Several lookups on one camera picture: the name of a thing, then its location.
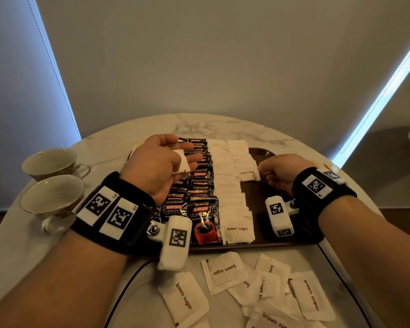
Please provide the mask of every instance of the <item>black wristband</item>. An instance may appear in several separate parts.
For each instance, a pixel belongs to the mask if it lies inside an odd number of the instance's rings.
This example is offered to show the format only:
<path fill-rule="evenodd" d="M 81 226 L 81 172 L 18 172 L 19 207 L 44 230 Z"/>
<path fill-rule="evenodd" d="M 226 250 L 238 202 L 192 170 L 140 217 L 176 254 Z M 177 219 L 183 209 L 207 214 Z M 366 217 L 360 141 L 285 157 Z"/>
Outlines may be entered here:
<path fill-rule="evenodd" d="M 155 208 L 151 196 L 114 172 L 80 207 L 71 229 L 105 248 L 130 254 Z"/>
<path fill-rule="evenodd" d="M 345 195 L 357 197 L 357 194 L 346 184 L 338 184 L 329 176 L 317 170 L 316 167 L 302 171 L 293 182 L 292 192 L 304 215 L 318 219 L 323 209 L 334 200 Z"/>

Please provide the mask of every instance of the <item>teacup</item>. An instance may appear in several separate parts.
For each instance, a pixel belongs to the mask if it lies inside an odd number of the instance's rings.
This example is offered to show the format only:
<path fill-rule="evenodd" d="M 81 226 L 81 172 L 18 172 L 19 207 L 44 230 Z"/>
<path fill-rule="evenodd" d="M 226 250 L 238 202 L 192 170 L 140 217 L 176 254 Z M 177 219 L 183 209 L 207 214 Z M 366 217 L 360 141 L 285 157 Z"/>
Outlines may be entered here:
<path fill-rule="evenodd" d="M 47 178 L 28 188 L 20 197 L 20 207 L 43 219 L 45 233 L 62 233 L 68 228 L 54 227 L 52 222 L 71 215 L 84 197 L 85 184 L 77 176 L 58 175 Z"/>
<path fill-rule="evenodd" d="M 71 175 L 79 167 L 85 166 L 88 171 L 83 176 L 78 176 L 84 178 L 90 173 L 91 166 L 77 164 L 76 158 L 77 153 L 70 148 L 52 148 L 28 157 L 21 168 L 39 182 L 56 175 Z"/>

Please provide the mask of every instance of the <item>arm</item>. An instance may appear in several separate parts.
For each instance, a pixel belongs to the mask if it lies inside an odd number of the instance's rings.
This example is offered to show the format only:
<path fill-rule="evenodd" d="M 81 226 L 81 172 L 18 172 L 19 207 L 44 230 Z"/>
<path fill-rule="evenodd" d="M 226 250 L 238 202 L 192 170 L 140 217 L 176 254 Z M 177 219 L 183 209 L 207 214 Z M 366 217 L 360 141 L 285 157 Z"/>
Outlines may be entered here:
<path fill-rule="evenodd" d="M 120 178 L 141 188 L 159 206 L 173 182 L 186 174 L 180 156 L 192 143 L 174 135 L 155 135 L 135 150 Z M 197 168 L 202 154 L 187 157 Z M 0 328 L 96 328 L 104 324 L 126 256 L 69 231 L 42 262 L 0 301 Z"/>
<path fill-rule="evenodd" d="M 292 195 L 296 176 L 313 165 L 296 154 L 263 161 L 270 186 Z M 410 236 L 352 196 L 334 200 L 319 227 L 355 286 L 389 327 L 410 327 Z"/>

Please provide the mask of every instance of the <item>wire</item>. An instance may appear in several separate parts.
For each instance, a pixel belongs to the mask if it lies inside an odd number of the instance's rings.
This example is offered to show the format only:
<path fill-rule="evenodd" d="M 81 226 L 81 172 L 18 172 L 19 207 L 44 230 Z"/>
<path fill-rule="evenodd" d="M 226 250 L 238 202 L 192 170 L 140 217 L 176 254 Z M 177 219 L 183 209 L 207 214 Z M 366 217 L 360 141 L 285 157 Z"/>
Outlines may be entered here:
<path fill-rule="evenodd" d="M 305 229 L 303 226 L 301 226 L 302 229 L 305 230 L 305 232 L 307 232 L 307 234 L 310 235 L 310 237 L 314 240 L 314 237 L 311 235 L 311 233 Z M 353 300 L 355 301 L 355 303 L 357 304 L 358 308 L 360 309 L 361 314 L 363 315 L 363 317 L 366 320 L 367 325 L 369 326 L 369 328 L 372 328 L 372 325 L 370 324 L 370 321 L 368 319 L 368 317 L 366 316 L 365 311 L 363 310 L 363 308 L 361 307 L 359 301 L 357 300 L 357 298 L 355 297 L 354 293 L 351 291 L 350 287 L 348 287 L 348 285 L 346 284 L 346 282 L 344 281 L 344 279 L 342 278 L 342 276 L 339 274 L 339 272 L 337 271 L 337 269 L 334 267 L 333 263 L 331 262 L 331 260 L 328 258 L 327 254 L 325 253 L 325 251 L 323 250 L 323 248 L 320 246 L 320 244 L 318 242 L 316 242 L 317 247 L 319 248 L 319 250 L 322 252 L 323 256 L 325 257 L 325 259 L 327 259 L 329 265 L 331 266 L 331 268 L 333 268 L 334 272 L 336 273 L 336 275 L 339 277 L 340 281 L 343 283 L 344 287 L 346 288 L 346 290 L 349 292 L 349 294 L 351 295 L 351 297 L 353 298 Z"/>
<path fill-rule="evenodd" d="M 109 322 L 111 321 L 112 315 L 115 312 L 115 309 L 117 308 L 118 304 L 121 301 L 121 298 L 123 297 L 123 295 L 125 294 L 126 290 L 128 289 L 129 285 L 132 283 L 132 281 L 134 280 L 134 278 L 138 275 L 138 273 L 144 268 L 146 267 L 148 264 L 152 264 L 155 263 L 156 261 L 150 260 L 145 262 L 144 264 L 142 264 L 142 266 L 140 268 L 138 268 L 136 270 L 136 272 L 134 273 L 134 275 L 132 275 L 131 279 L 128 281 L 128 283 L 126 284 L 125 288 L 123 289 L 123 291 L 121 292 L 120 296 L 117 298 L 117 301 L 114 304 L 114 307 L 111 309 L 111 313 L 108 316 L 108 319 L 106 320 L 106 323 L 104 325 L 104 328 L 108 328 Z"/>

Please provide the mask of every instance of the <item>hand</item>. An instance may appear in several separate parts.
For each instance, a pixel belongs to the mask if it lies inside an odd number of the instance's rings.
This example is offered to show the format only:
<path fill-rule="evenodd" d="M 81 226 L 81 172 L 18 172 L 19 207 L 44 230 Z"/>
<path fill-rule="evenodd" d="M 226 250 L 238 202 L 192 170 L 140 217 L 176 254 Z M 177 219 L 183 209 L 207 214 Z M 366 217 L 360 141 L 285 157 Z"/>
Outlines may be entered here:
<path fill-rule="evenodd" d="M 293 196 L 293 181 L 299 173 L 313 165 L 298 154 L 280 154 L 272 156 L 258 165 L 258 171 L 267 175 L 271 187 L 286 191 Z"/>
<path fill-rule="evenodd" d="M 183 149 L 185 152 L 193 149 L 193 143 L 178 143 L 175 135 L 153 135 L 140 145 L 125 167 L 121 170 L 120 178 L 139 187 L 150 195 L 157 206 L 160 206 L 173 182 L 185 177 L 188 173 L 173 175 L 178 171 L 180 156 L 174 149 Z M 202 154 L 187 156 L 191 171 L 197 168 L 197 162 L 203 159 Z"/>

